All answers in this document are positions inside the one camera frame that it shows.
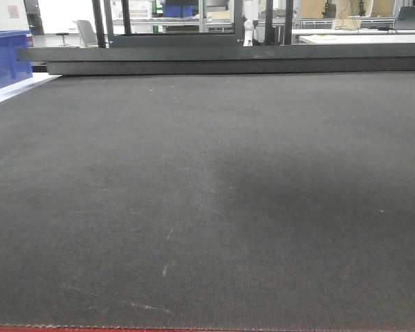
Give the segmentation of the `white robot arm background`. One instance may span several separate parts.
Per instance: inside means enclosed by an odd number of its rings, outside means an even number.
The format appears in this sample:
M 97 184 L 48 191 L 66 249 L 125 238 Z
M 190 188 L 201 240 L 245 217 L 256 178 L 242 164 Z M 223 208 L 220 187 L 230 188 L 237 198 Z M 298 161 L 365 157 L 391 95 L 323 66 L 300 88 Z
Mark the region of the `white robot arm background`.
M 258 0 L 244 0 L 242 3 L 242 14 L 243 14 L 243 27 L 244 27 L 244 38 L 243 46 L 251 47 L 253 46 L 254 39 L 254 30 L 255 26 L 258 24 L 258 9 L 259 2 Z

